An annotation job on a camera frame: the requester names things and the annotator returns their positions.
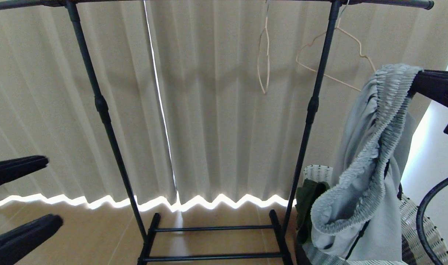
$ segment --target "black metal clothes rack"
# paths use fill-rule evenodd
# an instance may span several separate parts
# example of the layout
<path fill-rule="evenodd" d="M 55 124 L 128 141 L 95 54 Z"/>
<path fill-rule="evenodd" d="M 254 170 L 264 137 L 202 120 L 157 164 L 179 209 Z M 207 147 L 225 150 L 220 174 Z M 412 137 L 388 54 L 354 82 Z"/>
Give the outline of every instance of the black metal clothes rack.
<path fill-rule="evenodd" d="M 69 17 L 74 27 L 75 35 L 78 41 L 78 45 L 82 54 L 82 58 L 85 64 L 85 68 L 90 80 L 90 84 L 95 96 L 95 106 L 100 114 L 100 118 L 104 124 L 106 134 L 113 149 L 113 154 L 120 170 L 121 178 L 131 202 L 131 207 L 134 212 L 134 217 L 139 226 L 141 236 L 143 238 L 143 249 L 138 258 L 138 265 L 146 265 L 148 262 L 159 261 L 190 261 L 190 260 L 216 260 L 216 259 L 250 259 L 250 258 L 281 258 L 284 265 L 292 265 L 291 254 L 286 245 L 285 234 L 288 229 L 289 217 L 291 215 L 291 209 L 296 194 L 296 188 L 298 186 L 301 169 L 303 166 L 304 156 L 309 142 L 309 135 L 311 127 L 314 122 L 315 114 L 319 107 L 319 93 L 322 85 L 325 67 L 327 65 L 328 54 L 330 46 L 332 44 L 332 38 L 335 30 L 335 24 L 338 18 L 340 7 L 347 3 L 347 0 L 313 0 L 313 1 L 326 1 L 331 2 L 330 13 L 328 15 L 327 33 L 325 35 L 322 55 L 320 56 L 320 64 L 317 72 L 317 77 L 314 85 L 313 95 L 309 101 L 307 108 L 307 116 L 305 121 L 305 128 L 303 138 L 301 141 L 301 147 L 299 150 L 298 161 L 296 163 L 296 169 L 293 176 L 293 183 L 291 187 L 291 193 L 289 195 L 288 206 L 284 216 L 283 225 L 280 225 L 278 216 L 274 210 L 269 213 L 271 225 L 247 225 L 247 226 L 216 226 L 216 227 L 189 227 L 189 228 L 159 228 L 160 214 L 155 213 L 152 218 L 148 233 L 145 230 L 143 221 L 140 217 L 139 210 L 137 208 L 137 202 L 134 199 L 134 193 L 131 187 L 131 183 L 126 172 L 123 157 L 121 156 L 120 148 L 116 140 L 116 136 L 111 125 L 111 118 L 108 113 L 108 104 L 103 97 L 98 81 L 96 79 L 95 70 L 93 68 L 92 61 L 88 52 L 85 37 L 83 34 L 81 20 L 78 15 L 76 4 L 83 2 L 94 1 L 111 1 L 111 0 L 8 0 L 0 2 L 0 10 L 6 10 L 18 7 L 30 7 L 45 5 L 49 7 L 66 7 L 69 12 Z M 407 7 L 418 7 L 429 10 L 433 7 L 434 2 L 430 0 L 351 0 L 349 4 L 359 3 L 375 3 L 375 4 L 387 4 Z M 247 229 L 273 229 L 280 249 L 279 252 L 267 252 L 267 253 L 242 253 L 242 254 L 216 254 L 216 255 L 189 255 L 180 257 L 151 257 L 150 251 L 157 233 L 165 232 L 185 232 L 185 231 L 210 231 L 210 230 L 247 230 Z"/>

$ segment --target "curtain fold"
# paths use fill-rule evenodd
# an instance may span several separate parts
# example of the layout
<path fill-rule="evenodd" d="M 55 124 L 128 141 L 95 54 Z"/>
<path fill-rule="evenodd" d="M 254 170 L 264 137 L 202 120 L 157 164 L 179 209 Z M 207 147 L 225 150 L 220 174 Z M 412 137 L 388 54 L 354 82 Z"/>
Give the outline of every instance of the curtain fold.
<path fill-rule="evenodd" d="M 78 9 L 138 202 L 175 201 L 143 3 Z M 0 160 L 32 154 L 48 168 L 1 186 L 0 199 L 127 198 L 65 8 L 0 11 Z"/>
<path fill-rule="evenodd" d="M 258 41 L 264 1 L 147 1 L 152 47 L 182 202 L 220 193 L 236 201 L 289 194 L 315 73 L 296 64 L 296 53 L 327 28 L 330 5 L 272 1 L 268 18 L 270 85 L 261 91 Z M 448 64 L 448 1 L 432 10 L 359 4 L 341 23 L 360 39 L 376 67 L 407 63 L 426 69 Z M 300 59 L 317 69 L 323 38 Z M 266 38 L 260 69 L 266 80 Z M 327 74 L 362 87 L 372 74 L 358 57 L 358 44 L 335 32 Z M 324 79 L 320 107 L 305 165 L 331 165 L 343 122 L 358 92 Z M 411 112 L 419 121 L 428 99 L 417 96 Z"/>

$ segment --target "wire hanger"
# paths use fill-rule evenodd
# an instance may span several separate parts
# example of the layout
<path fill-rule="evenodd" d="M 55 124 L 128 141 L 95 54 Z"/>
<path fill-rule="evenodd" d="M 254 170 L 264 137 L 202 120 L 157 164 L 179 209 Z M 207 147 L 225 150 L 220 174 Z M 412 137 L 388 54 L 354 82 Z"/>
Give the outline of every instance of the wire hanger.
<path fill-rule="evenodd" d="M 367 60 L 370 62 L 370 65 L 371 65 L 371 68 L 372 68 L 373 72 L 376 72 L 376 67 L 374 66 L 374 64 L 373 64 L 373 62 L 372 62 L 372 60 L 371 60 L 371 58 L 370 58 L 369 56 L 367 56 L 367 55 L 363 55 L 363 54 L 362 54 L 362 43 L 360 42 L 360 40 L 358 40 L 355 36 L 353 36 L 353 35 L 351 35 L 350 33 L 348 33 L 346 30 L 340 28 L 340 22 L 341 22 L 341 19 L 342 19 L 342 14 L 343 14 L 343 12 L 345 11 L 345 9 L 348 7 L 348 4 L 349 4 L 349 3 L 350 3 L 350 0 L 348 0 L 348 2 L 346 3 L 345 7 L 342 9 L 342 12 L 340 12 L 340 16 L 339 16 L 339 19 L 338 19 L 338 23 L 337 23 L 337 26 L 335 27 L 335 29 L 336 29 L 336 30 L 339 30 L 339 31 L 342 32 L 343 34 L 347 35 L 348 37 L 351 37 L 352 39 L 354 39 L 354 40 L 358 43 L 358 46 L 359 46 L 358 56 L 367 59 Z M 314 69 L 312 69 L 311 67 L 308 67 L 308 66 L 302 64 L 301 62 L 299 62 L 299 55 L 300 55 L 301 51 L 302 51 L 305 47 L 311 47 L 311 46 L 314 44 L 315 40 L 317 40 L 318 38 L 320 38 L 320 37 L 322 37 L 323 35 L 325 35 L 325 33 L 327 33 L 327 31 L 324 31 L 324 32 L 321 33 L 320 35 L 317 35 L 315 38 L 313 38 L 313 40 L 312 40 L 312 42 L 311 42 L 310 44 L 306 44 L 306 45 L 304 45 L 301 49 L 299 49 L 299 51 L 298 51 L 298 53 L 297 53 L 297 55 L 296 55 L 296 62 L 297 62 L 300 66 L 302 66 L 302 67 L 304 67 L 304 68 L 306 68 L 306 69 L 308 69 L 308 70 L 311 70 L 311 71 L 313 71 L 313 72 L 315 72 L 315 73 L 317 72 L 317 70 L 314 70 Z M 355 86 L 352 86 L 352 85 L 350 85 L 350 84 L 347 84 L 347 83 L 345 83 L 345 82 L 343 82 L 343 81 L 341 81 L 341 80 L 338 80 L 338 79 L 336 79 L 336 78 L 334 78 L 334 77 L 331 77 L 331 76 L 328 75 L 328 74 L 324 74 L 324 76 L 325 76 L 325 77 L 328 77 L 328 78 L 330 78 L 330 79 L 332 79 L 332 80 L 334 80 L 334 81 L 337 81 L 337 82 L 339 82 L 339 83 L 341 83 L 341 84 L 343 84 L 343 85 L 345 85 L 345 86 L 347 86 L 347 87 L 349 87 L 349 88 L 352 88 L 352 89 L 355 89 L 356 91 L 361 92 L 361 90 L 360 90 L 359 88 L 357 88 L 357 87 L 355 87 Z"/>
<path fill-rule="evenodd" d="M 258 81 L 260 82 L 260 87 L 263 91 L 263 94 L 266 94 L 268 91 L 268 84 L 270 82 L 270 37 L 268 35 L 268 10 L 270 10 L 270 0 L 265 0 L 266 5 L 266 15 L 265 15 L 265 26 L 262 30 L 262 33 L 260 33 L 260 39 L 258 41 L 258 54 L 256 56 L 256 70 L 258 74 Z M 260 76 L 260 52 L 261 52 L 261 44 L 262 44 L 262 37 L 263 33 L 266 34 L 266 85 L 263 86 L 262 78 Z"/>

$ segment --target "green cloth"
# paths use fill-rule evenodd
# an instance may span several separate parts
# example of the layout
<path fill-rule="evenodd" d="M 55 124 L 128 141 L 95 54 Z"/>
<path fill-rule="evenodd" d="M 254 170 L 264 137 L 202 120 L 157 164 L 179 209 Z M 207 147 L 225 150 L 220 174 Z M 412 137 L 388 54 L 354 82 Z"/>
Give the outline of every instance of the green cloth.
<path fill-rule="evenodd" d="M 311 207 L 314 201 L 330 187 L 328 183 L 304 180 L 296 190 L 296 241 L 299 245 L 311 240 Z"/>

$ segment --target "white wicker basket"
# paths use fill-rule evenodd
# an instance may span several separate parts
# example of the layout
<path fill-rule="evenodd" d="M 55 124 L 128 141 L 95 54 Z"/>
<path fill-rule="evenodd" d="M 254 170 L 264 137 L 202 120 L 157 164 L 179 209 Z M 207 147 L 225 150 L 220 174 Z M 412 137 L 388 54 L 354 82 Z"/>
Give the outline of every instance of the white wicker basket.
<path fill-rule="evenodd" d="M 304 177 L 317 182 L 327 182 L 330 183 L 330 178 L 332 176 L 332 168 L 328 166 L 311 165 L 304 169 Z M 402 195 L 402 200 L 399 201 L 399 209 L 401 211 L 401 224 L 402 224 L 402 236 L 407 240 L 409 247 L 402 250 L 402 256 L 404 262 L 407 264 L 417 264 L 417 265 L 430 265 L 433 262 L 430 260 L 426 252 L 424 251 L 419 237 L 417 236 L 416 229 L 416 215 L 417 206 L 404 194 Z M 424 217 L 424 230 L 426 232 L 429 244 L 433 248 L 434 252 L 441 259 L 444 265 L 448 265 L 448 250 L 446 248 L 445 241 L 438 232 L 437 227 L 430 220 L 429 217 Z M 327 255 L 321 252 L 316 253 L 315 251 L 310 251 L 311 253 L 306 253 L 308 258 L 311 260 L 313 265 L 327 264 Z M 393 265 L 401 264 L 399 262 L 386 262 L 386 261 L 345 261 L 340 260 L 335 262 L 337 264 L 353 264 L 353 265 L 368 265 L 368 264 L 384 264 Z"/>

